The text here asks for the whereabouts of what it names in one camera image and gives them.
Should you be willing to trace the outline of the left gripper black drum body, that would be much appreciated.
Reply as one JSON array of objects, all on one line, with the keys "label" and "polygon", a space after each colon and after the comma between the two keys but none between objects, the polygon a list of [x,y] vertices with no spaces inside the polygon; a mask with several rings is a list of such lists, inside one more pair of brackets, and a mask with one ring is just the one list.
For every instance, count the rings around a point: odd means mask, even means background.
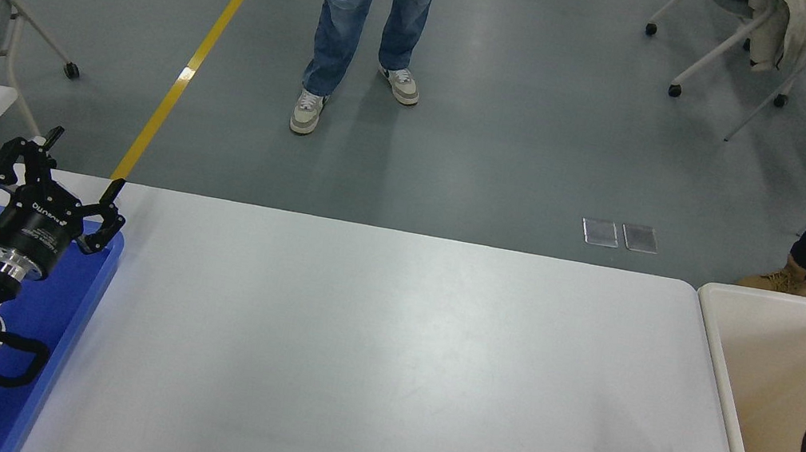
[{"label": "left gripper black drum body", "polygon": [[82,221],[65,209],[14,194],[0,215],[0,263],[47,279],[81,235]]}]

